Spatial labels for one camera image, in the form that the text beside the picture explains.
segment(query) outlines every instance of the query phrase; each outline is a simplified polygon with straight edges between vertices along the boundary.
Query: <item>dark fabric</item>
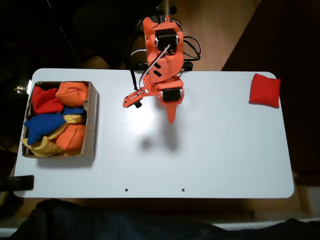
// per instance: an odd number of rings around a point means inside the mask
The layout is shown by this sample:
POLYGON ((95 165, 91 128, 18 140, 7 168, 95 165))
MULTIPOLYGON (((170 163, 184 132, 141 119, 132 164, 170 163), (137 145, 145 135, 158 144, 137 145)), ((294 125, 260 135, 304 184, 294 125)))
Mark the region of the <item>dark fabric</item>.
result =
POLYGON ((227 231, 181 219, 106 212, 56 199, 40 202, 12 240, 316 240, 320 222, 289 219, 263 229, 227 231))

